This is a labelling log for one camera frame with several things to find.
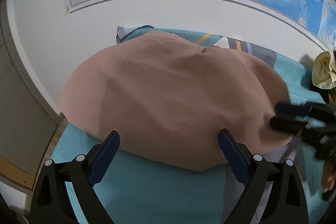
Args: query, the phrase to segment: zipper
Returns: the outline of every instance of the zipper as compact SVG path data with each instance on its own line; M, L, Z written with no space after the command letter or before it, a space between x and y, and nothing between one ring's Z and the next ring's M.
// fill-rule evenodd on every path
M143 28L143 27L150 27L150 28L152 28L152 29L155 29L155 27L150 26L150 25L143 25L143 26L141 26L141 27L137 27L137 28L134 29L133 31L130 31L129 33L125 34L125 35L120 39L120 41L122 42L128 35L130 35L131 33L135 32L135 31L137 31L137 30L139 30L139 29L141 29L141 28Z

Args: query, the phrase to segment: orange stripe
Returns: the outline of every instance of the orange stripe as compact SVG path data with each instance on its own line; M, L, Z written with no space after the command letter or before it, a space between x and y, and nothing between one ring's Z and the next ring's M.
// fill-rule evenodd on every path
M240 41L236 40L237 50L242 51L242 46L240 45Z
M212 34L210 33L207 33L205 35L203 35L200 39L198 39L195 43L198 45L198 44L201 44L205 39L207 39L208 37L212 36Z

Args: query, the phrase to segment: light blue stripe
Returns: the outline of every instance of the light blue stripe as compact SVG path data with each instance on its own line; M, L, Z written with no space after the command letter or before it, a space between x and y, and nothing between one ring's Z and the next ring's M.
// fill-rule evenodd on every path
M246 45L247 45L247 53L252 54L251 44L246 42Z

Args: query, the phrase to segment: floor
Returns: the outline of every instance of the floor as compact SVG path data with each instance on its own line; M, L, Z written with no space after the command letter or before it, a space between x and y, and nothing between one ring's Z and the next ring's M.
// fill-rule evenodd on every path
M40 166L40 169L38 171L38 175L37 177L40 175L40 172L41 172L41 168L43 166L43 163L47 160L47 159L50 159L51 158L51 155L59 141L59 139L61 138L62 134L63 134L63 131L65 130L66 126L68 125L68 120L63 117L63 121L62 123L58 126L53 138L51 139L50 141L50 144L47 148L47 151L43 157L43 160L42 160L42 164ZM29 211L30 211L30 206L31 206L31 202L32 202L32 196L30 195L27 195L26 196L26 204L25 204L25 217L26 218L29 218Z

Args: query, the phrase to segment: brown garment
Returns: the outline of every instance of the brown garment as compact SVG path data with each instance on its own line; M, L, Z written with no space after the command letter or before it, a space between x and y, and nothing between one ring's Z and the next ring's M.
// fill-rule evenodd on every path
M287 86L262 60L150 31L106 48L72 73L58 106L70 123L150 160L205 170L226 159L218 134L228 128L252 153L291 137L273 131L274 106Z

